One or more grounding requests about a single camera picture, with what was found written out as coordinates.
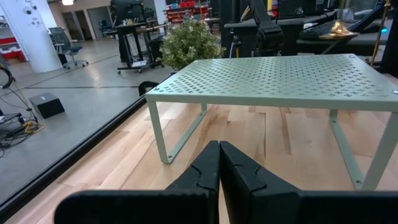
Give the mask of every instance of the black office chair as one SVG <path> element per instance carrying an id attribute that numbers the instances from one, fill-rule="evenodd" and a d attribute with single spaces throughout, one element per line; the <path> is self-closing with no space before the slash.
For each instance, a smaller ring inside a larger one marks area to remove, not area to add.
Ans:
<path id="1" fill-rule="evenodd" d="M 54 38 L 55 46 L 57 47 L 57 53 L 72 57 L 71 61 L 62 65 L 64 68 L 70 69 L 71 64 L 75 64 L 76 67 L 78 64 L 82 65 L 83 67 L 88 65 L 86 60 L 75 60 L 74 56 L 78 54 L 83 47 L 79 45 L 72 45 L 68 36 L 65 34 L 65 31 L 61 27 L 49 28 L 49 30 Z"/>

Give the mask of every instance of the potted plant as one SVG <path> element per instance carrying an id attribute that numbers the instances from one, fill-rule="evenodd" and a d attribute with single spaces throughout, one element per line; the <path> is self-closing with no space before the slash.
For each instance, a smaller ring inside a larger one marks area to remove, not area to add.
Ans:
<path id="1" fill-rule="evenodd" d="M 208 24 L 193 19 L 169 26 L 160 51 L 159 60 L 177 71 L 195 60 L 221 58 L 224 53 Z"/>

